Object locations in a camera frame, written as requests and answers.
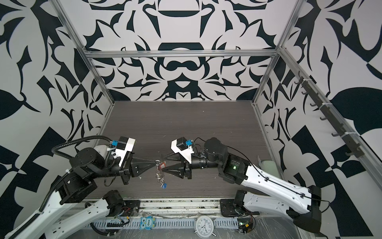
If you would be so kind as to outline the red capped key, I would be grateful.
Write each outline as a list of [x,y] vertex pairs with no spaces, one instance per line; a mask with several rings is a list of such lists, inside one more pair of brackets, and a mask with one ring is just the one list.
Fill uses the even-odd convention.
[[166,163],[165,162],[162,162],[160,165],[159,165],[160,169],[163,169],[166,167]]

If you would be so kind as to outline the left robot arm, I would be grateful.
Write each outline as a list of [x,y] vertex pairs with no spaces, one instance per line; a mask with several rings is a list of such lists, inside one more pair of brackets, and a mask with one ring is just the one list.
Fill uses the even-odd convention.
[[96,190],[95,179],[121,177],[127,185],[156,164],[138,159],[125,150],[116,154],[105,145],[85,148],[70,159],[68,170],[50,189],[41,206],[26,221],[6,234],[7,239],[65,239],[104,217],[122,214],[125,201],[117,190],[110,190],[96,202],[62,221],[67,211]]

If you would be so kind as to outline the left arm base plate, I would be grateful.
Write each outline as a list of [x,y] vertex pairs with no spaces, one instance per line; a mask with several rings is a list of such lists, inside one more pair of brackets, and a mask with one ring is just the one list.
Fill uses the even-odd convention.
[[125,200],[122,211],[119,214],[121,217],[133,217],[139,214],[140,212],[140,200]]

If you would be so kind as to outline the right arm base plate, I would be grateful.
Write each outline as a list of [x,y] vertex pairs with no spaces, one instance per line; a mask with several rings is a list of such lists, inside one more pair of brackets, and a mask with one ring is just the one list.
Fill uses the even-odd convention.
[[220,199],[220,213],[223,217],[241,217],[244,213],[240,210],[237,210],[234,206],[233,199]]

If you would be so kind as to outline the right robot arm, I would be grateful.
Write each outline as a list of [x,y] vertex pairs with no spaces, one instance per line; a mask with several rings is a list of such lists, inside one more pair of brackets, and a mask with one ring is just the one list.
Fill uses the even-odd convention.
[[173,160],[177,164],[166,166],[162,171],[181,179],[192,179],[194,169],[216,168],[224,181],[263,193],[261,196],[247,190],[237,191],[232,205],[238,213],[276,214],[290,219],[300,229],[320,233],[320,205],[324,200],[319,187],[297,186],[266,173],[245,156],[230,153],[230,148],[216,137],[206,140],[201,152],[195,152],[194,145],[193,140],[184,137],[173,140],[172,152],[161,159]]

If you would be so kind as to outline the keyring with chain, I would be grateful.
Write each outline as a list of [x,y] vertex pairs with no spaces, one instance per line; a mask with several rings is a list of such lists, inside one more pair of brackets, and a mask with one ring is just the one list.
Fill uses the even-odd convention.
[[160,183],[162,185],[162,184],[166,183],[165,180],[164,180],[164,174],[162,172],[162,169],[160,169],[160,167],[159,167],[159,165],[162,162],[160,160],[156,160],[155,163],[156,163],[156,166],[157,166],[156,178],[157,178],[158,183]]

